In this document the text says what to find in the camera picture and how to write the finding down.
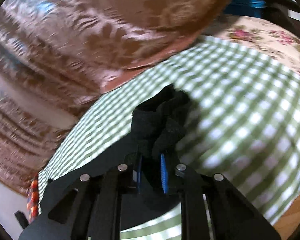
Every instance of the orange patterned fabric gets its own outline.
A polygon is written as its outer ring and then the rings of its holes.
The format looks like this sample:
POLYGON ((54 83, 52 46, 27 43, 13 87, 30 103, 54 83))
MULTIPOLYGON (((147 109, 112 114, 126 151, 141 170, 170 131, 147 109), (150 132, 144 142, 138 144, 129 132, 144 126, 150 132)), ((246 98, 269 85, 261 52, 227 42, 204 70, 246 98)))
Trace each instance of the orange patterned fabric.
POLYGON ((33 178, 28 191, 29 223, 39 215, 39 193, 37 191, 37 175, 33 178))
POLYGON ((6 0, 0 180, 26 194, 100 97, 188 47, 230 0, 6 0))

